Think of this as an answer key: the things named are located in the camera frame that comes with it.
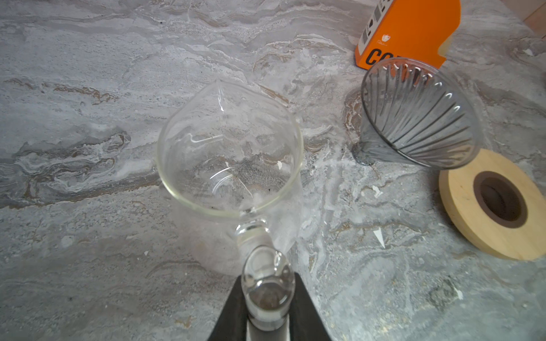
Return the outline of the ribbed glass dripper cone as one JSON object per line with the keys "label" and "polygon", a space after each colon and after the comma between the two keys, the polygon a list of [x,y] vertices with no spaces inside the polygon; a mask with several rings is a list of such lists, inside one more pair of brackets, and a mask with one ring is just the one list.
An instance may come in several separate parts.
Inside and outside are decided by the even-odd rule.
{"label": "ribbed glass dripper cone", "polygon": [[354,159],[451,170],[472,162],[483,129],[459,86],[435,67],[410,58],[377,62],[361,83],[363,115]]}

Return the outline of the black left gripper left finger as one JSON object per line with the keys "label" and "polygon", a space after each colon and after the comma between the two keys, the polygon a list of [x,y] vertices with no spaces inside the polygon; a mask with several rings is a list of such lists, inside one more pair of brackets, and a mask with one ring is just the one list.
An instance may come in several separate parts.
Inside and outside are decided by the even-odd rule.
{"label": "black left gripper left finger", "polygon": [[248,310],[238,276],[208,341],[246,341]]}

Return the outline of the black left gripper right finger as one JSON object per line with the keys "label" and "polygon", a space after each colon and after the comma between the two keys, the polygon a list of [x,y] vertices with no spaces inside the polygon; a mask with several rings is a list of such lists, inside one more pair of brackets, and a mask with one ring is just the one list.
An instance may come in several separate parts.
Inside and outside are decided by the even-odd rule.
{"label": "black left gripper right finger", "polygon": [[332,341],[301,276],[295,274],[295,292],[289,308],[291,341]]}

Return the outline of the clear glass carafe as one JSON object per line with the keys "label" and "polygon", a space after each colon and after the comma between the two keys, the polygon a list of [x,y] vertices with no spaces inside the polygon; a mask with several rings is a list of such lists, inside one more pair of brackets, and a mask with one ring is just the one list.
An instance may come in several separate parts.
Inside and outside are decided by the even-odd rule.
{"label": "clear glass carafe", "polygon": [[287,252],[301,228],[304,141],[294,116],[216,80],[163,127],[156,165],[185,249],[205,269],[241,276],[248,321],[283,325],[294,292]]}

